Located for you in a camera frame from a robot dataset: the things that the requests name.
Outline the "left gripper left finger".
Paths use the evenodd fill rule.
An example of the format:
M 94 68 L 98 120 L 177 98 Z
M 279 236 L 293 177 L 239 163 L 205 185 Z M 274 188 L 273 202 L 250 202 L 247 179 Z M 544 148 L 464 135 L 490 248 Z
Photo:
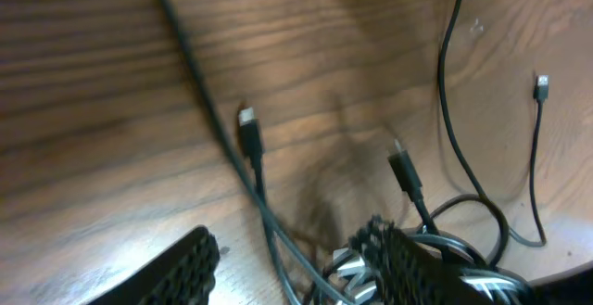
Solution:
M 215 236 L 199 225 L 90 304 L 208 305 L 220 258 Z

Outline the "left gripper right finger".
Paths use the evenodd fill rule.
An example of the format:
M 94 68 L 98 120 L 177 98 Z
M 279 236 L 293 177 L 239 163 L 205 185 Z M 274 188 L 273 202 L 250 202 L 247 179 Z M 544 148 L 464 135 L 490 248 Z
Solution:
M 378 273 L 378 290 L 385 304 L 487 305 L 492 302 L 391 222 L 377 218 L 368 221 L 348 239 L 348 245 Z

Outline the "clear tape piece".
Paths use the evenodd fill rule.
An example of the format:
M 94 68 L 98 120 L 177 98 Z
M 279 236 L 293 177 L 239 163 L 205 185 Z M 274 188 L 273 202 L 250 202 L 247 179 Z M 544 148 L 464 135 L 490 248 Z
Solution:
M 475 19 L 473 26 L 470 28 L 470 33 L 472 35 L 479 35 L 484 32 L 484 25 L 480 22 L 479 19 Z

